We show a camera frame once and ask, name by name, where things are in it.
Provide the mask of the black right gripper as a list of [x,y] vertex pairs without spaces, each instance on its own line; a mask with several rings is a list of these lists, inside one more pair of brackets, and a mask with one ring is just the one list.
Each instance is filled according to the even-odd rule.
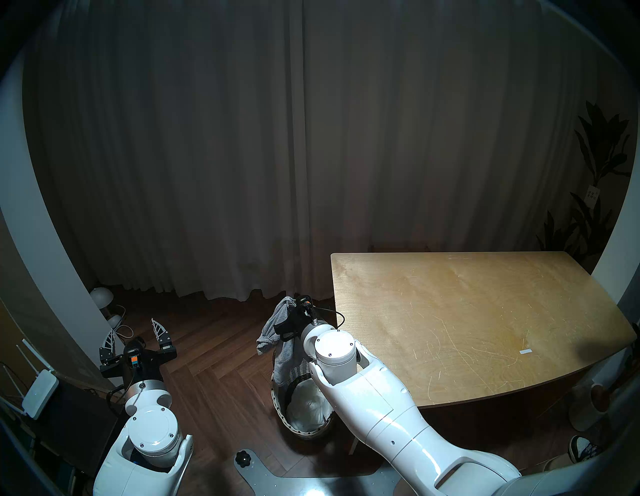
[[316,308],[309,295],[299,295],[292,303],[286,302],[285,319],[274,324],[274,332],[281,341],[301,337],[308,325],[318,325]]

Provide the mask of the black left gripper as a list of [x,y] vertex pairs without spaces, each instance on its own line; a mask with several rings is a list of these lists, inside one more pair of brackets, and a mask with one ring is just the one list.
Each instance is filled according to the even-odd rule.
[[123,377],[125,383],[149,380],[163,382],[159,367],[175,359],[177,350],[167,329],[153,318],[152,329],[159,350],[147,349],[143,339],[132,339],[118,355],[111,351],[115,350],[116,336],[115,331],[110,330],[99,349],[101,375],[104,378]]

